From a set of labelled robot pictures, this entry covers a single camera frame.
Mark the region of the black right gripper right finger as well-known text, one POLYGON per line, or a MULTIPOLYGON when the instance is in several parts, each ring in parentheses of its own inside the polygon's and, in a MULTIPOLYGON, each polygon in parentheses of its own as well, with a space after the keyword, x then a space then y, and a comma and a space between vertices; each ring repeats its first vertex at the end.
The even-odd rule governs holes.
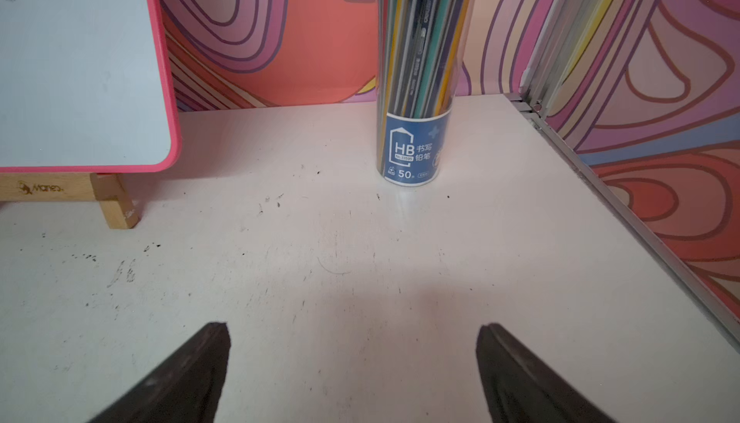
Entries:
POLYGON ((499 324, 479 330, 479 375, 493 422, 611 422, 499 324))

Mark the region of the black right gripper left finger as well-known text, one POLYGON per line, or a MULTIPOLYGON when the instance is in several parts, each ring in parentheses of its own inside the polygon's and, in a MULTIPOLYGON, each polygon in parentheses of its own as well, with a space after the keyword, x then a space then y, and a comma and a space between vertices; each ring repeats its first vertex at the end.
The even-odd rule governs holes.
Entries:
POLYGON ((212 422, 222 395, 229 350, 225 323, 208 323, 94 422, 212 422))

